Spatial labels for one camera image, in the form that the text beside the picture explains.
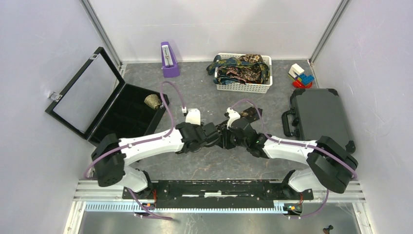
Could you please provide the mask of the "black gold floral tie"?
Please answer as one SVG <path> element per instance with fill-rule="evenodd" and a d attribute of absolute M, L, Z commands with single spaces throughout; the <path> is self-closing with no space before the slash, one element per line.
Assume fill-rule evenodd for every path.
<path fill-rule="evenodd" d="M 247 119 L 250 124 L 259 120 L 260 115 L 262 113 L 262 109 L 258 108 L 256 109 L 255 107 L 249 107 L 243 111 L 238 112 L 241 115 L 241 118 Z M 226 120 L 228 120 L 228 115 L 225 113 L 224 116 L 226 117 Z M 223 135 L 223 122 L 220 124 L 216 125 L 216 128 L 218 129 L 219 133 Z"/>

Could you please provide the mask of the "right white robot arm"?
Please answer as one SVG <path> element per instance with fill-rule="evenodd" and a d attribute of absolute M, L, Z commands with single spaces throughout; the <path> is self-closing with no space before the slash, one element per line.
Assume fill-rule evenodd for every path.
<path fill-rule="evenodd" d="M 229 120 L 224 129 L 229 147 L 244 147 L 258 158 L 285 159 L 306 165 L 294 169 L 281 186 L 282 195 L 294 199 L 306 189 L 325 188 L 342 194 L 357 179 L 357 160 L 328 136 L 299 141 L 258 133 L 244 118 Z"/>

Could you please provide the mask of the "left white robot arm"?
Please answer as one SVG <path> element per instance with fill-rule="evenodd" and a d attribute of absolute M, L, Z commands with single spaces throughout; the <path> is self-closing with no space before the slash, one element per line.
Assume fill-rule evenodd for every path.
<path fill-rule="evenodd" d="M 170 130 L 136 138 L 118 138 L 109 134 L 92 154 L 93 167 L 100 187 L 120 185 L 131 189 L 140 198 L 152 195 L 148 175 L 132 163 L 164 153 L 194 153 L 219 141 L 220 133 L 213 123 L 177 124 Z"/>

